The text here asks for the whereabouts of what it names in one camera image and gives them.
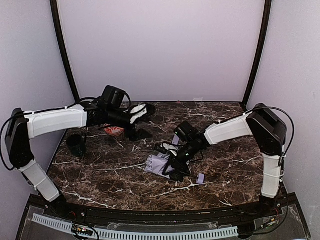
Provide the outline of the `black front table rail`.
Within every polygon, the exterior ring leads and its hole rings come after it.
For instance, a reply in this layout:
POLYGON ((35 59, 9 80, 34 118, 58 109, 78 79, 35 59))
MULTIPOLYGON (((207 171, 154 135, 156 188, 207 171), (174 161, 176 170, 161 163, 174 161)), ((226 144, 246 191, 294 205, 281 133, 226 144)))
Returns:
POLYGON ((133 211, 84 206, 68 203, 75 214, 68 219, 89 226, 107 226, 111 223, 134 225, 189 225, 217 222, 221 225, 245 225, 258 219, 257 215, 240 214, 240 209, 250 211, 258 202, 237 206, 209 208, 190 211, 133 211))

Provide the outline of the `lavender folding umbrella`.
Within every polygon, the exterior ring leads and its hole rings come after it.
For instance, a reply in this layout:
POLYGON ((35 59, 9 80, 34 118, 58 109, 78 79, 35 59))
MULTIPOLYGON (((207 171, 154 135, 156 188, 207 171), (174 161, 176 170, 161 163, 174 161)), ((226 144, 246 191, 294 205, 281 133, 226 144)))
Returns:
MULTIPOLYGON (((162 175, 162 171, 163 171, 165 164, 167 163, 168 160, 169 159, 160 158, 160 157, 158 157, 158 155, 150 155, 146 160, 146 167, 145 167, 144 171, 146 173, 152 173, 154 175, 171 180, 169 176, 162 175)), ((197 176, 190 174, 187 177, 195 178, 196 184, 198 184, 198 185, 202 185, 205 181, 205 175, 203 173, 199 173, 197 176)), ((184 180, 171 180, 171 181, 183 182, 184 180)))

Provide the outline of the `right black corner post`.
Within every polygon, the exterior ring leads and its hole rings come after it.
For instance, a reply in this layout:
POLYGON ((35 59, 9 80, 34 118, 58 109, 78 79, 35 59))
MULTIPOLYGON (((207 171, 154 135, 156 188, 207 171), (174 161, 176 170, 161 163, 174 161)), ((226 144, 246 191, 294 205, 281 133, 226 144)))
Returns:
POLYGON ((259 66, 260 66, 260 62, 261 62, 261 58, 262 58, 263 50, 265 46, 269 21, 270 21, 272 2, 273 2, 272 0, 264 1, 263 15, 262 15, 259 37, 257 41, 257 47, 256 47, 250 75, 248 78, 247 86, 240 104, 243 110, 247 110, 249 99, 252 94, 255 80, 258 74, 258 70, 259 70, 259 66))

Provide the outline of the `black cup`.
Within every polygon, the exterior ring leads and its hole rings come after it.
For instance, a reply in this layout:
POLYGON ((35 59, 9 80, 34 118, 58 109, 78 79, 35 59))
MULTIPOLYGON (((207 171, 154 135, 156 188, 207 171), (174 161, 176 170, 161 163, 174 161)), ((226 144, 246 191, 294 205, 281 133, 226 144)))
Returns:
POLYGON ((77 158, 83 157, 87 151, 87 135, 73 134, 66 140, 66 146, 71 154, 77 158))

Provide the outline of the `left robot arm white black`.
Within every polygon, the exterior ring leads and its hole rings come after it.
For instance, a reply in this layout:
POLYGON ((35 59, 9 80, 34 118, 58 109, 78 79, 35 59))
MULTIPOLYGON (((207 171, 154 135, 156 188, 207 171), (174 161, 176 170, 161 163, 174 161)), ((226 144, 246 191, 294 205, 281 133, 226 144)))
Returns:
POLYGON ((33 153, 32 143, 37 138, 44 140, 43 146, 47 147, 49 137, 53 137, 57 144, 66 130, 107 124, 123 128, 131 141, 146 139, 151 134, 137 129, 136 125, 152 116, 155 111, 155 106, 149 103, 140 103, 124 110, 101 98, 38 111, 16 108, 1 126, 0 150, 7 152, 9 160, 2 164, 7 171, 19 171, 48 203, 63 201, 64 195, 33 153))

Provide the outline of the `black corner post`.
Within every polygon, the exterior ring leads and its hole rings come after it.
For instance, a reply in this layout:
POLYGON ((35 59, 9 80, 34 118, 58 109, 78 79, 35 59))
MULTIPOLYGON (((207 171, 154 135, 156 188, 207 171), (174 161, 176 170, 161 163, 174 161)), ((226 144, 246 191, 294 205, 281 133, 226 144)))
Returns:
POLYGON ((255 80, 258 74, 258 70, 259 70, 259 66, 260 66, 260 62, 261 62, 261 58, 262 58, 263 50, 265 46, 269 21, 270 21, 272 2, 273 2, 272 0, 264 1, 263 15, 262 15, 259 37, 257 41, 257 47, 256 47, 250 75, 248 78, 247 86, 240 104, 243 110, 247 110, 249 99, 252 94, 255 80))
POLYGON ((67 53, 67 48, 64 40, 64 35, 63 35, 63 28, 62 28, 61 19, 60 19, 58 1, 50 0, 49 2, 50 2, 51 15, 53 20, 55 35, 56 35, 63 67, 67 77, 67 81, 68 81, 74 101, 78 102, 80 100, 80 95, 76 86, 74 75, 72 73, 72 67, 71 67, 69 56, 67 53))

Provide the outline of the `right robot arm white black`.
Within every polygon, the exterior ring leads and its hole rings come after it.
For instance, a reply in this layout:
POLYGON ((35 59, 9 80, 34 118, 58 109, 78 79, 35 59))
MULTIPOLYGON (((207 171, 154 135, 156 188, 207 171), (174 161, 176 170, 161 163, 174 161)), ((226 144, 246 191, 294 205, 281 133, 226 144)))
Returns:
POLYGON ((274 199, 279 192, 285 158, 295 136, 293 131, 290 140, 287 140, 288 127, 277 112, 286 115, 290 122, 293 121, 283 109, 263 103, 256 104, 253 109, 236 117, 214 122, 202 130, 183 121, 174 129, 174 133, 184 144, 173 145, 172 148, 169 148, 170 143, 161 144, 161 148, 170 154, 162 174, 181 181, 191 175, 189 163, 198 153, 210 146, 248 137, 255 141, 263 158, 260 194, 264 198, 274 199))

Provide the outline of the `left black corner post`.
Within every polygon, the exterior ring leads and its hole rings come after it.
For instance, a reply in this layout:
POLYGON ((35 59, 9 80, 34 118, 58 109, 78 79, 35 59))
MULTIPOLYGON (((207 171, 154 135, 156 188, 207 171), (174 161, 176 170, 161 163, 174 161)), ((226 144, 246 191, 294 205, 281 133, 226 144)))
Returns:
POLYGON ((78 102, 80 100, 80 95, 76 86, 74 75, 72 73, 72 67, 71 67, 69 56, 67 53, 67 48, 64 40, 64 35, 63 35, 63 28, 62 28, 61 19, 60 19, 58 1, 50 0, 49 2, 50 2, 51 15, 53 20, 55 35, 56 35, 63 67, 67 77, 67 81, 68 81, 74 101, 78 102))

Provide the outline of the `red patterned plate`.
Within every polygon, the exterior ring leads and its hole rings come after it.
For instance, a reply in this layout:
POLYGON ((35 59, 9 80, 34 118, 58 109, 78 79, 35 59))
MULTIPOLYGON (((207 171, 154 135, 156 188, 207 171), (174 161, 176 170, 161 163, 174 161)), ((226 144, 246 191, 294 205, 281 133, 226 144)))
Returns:
POLYGON ((125 132, 125 130, 118 126, 105 125, 103 130, 110 136, 118 137, 125 132))

